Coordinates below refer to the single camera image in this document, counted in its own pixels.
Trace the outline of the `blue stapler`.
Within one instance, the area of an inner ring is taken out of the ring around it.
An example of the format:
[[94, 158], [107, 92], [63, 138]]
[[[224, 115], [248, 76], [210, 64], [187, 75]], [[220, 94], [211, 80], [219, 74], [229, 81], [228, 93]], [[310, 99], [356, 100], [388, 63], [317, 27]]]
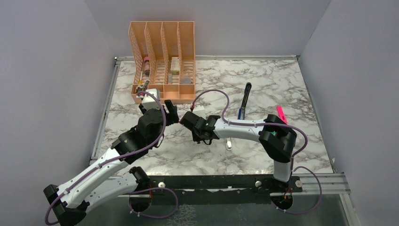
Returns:
[[241, 102], [241, 107], [239, 109], [238, 113], [238, 120], [244, 120], [245, 119], [245, 109], [247, 106], [247, 101], [249, 98], [250, 90], [252, 88], [252, 84], [250, 82], [246, 83], [245, 89], [244, 89], [244, 96]]

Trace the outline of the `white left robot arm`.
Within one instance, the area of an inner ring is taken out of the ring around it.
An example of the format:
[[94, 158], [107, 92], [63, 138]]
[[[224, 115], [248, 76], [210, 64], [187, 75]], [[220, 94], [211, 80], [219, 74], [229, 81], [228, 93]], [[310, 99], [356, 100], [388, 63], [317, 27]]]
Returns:
[[171, 100], [161, 104], [140, 104], [143, 115], [136, 126], [122, 133], [111, 147], [80, 174], [61, 185], [50, 184], [43, 193], [49, 203], [45, 224], [75, 226], [100, 204], [128, 192], [143, 193], [149, 177], [141, 167], [133, 167], [118, 179], [110, 176], [158, 148], [165, 128], [179, 122], [177, 106]]

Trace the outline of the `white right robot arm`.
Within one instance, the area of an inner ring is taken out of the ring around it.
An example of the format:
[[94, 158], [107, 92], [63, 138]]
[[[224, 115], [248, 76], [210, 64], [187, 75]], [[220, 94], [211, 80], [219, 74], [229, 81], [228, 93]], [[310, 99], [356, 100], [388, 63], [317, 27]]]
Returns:
[[237, 138], [262, 144], [268, 156], [274, 160], [272, 187], [279, 192], [290, 186], [291, 156], [297, 133], [287, 127], [278, 116], [269, 114], [264, 120], [231, 120], [220, 116], [204, 119], [193, 112], [186, 112], [180, 123], [192, 132], [193, 141], [210, 143], [214, 139]]

